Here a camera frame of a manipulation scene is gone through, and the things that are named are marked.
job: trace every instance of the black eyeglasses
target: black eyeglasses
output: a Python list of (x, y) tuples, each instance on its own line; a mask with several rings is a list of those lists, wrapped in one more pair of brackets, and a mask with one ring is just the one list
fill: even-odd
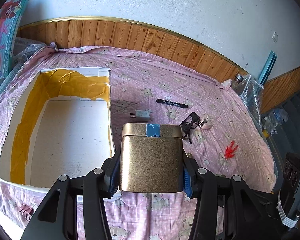
[(197, 115), (197, 113), (192, 112), (188, 115), (184, 121), (179, 124), (181, 126), (181, 129), (183, 133), (185, 134), (182, 136), (183, 139), (189, 139), (189, 143), (192, 144), (192, 141), (190, 139), (190, 130), (196, 128), (199, 125), (200, 117)]

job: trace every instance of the black marker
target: black marker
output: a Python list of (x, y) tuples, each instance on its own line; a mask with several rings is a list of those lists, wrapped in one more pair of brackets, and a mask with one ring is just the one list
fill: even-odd
[(171, 101), (167, 101), (167, 100), (163, 100), (163, 99), (159, 99), (159, 98), (157, 98), (157, 103), (165, 104), (165, 105), (169, 105), (169, 106), (177, 106), (177, 107), (181, 107), (181, 108), (189, 107), (188, 105), (185, 105), (185, 104), (171, 102)]

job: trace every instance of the cardboard box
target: cardboard box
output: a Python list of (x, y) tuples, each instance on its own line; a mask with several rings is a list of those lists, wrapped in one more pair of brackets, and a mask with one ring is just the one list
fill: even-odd
[(60, 175), (85, 176), (113, 154), (109, 69), (42, 70), (13, 112), (0, 180), (47, 192)]

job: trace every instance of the blue tape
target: blue tape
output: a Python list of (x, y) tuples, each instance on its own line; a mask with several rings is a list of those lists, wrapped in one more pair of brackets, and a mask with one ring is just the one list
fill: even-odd
[(277, 54), (275, 54), (272, 50), (269, 54), (269, 57), (265, 63), (265, 65), (263, 66), (263, 69), (261, 71), (261, 74), (258, 78), (258, 81), (261, 85), (264, 85), (270, 75), (270, 72), (274, 66), (274, 63), (277, 59)]
[(160, 137), (160, 125), (155, 123), (147, 123), (146, 137)]

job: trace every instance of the white wall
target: white wall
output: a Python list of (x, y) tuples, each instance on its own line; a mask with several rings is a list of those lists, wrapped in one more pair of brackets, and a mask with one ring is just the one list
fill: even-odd
[(269, 78), (300, 66), (300, 8), (294, 0), (29, 0), (21, 24), (87, 15), (173, 30), (215, 49), (255, 77), (271, 50), (278, 58)]

